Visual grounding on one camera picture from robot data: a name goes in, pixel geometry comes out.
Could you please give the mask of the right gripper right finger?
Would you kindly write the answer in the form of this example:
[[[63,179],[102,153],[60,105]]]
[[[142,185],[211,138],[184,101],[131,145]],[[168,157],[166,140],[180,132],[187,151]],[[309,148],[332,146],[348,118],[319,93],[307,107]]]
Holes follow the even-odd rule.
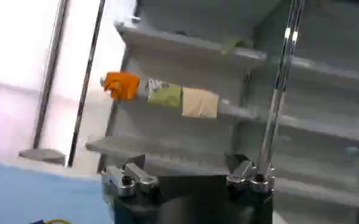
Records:
[[[229,174],[226,176],[226,185],[237,191],[249,188],[250,191],[268,194],[274,191],[274,168],[267,165],[265,174],[244,154],[225,153],[224,161]]]

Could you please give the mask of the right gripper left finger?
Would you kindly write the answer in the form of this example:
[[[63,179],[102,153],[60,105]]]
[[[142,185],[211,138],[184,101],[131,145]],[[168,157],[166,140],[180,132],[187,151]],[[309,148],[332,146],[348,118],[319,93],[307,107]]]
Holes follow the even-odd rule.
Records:
[[[157,176],[144,170],[146,155],[138,155],[126,160],[120,167],[108,166],[102,174],[102,185],[107,193],[119,197],[133,197],[136,191],[149,194],[159,188]]]

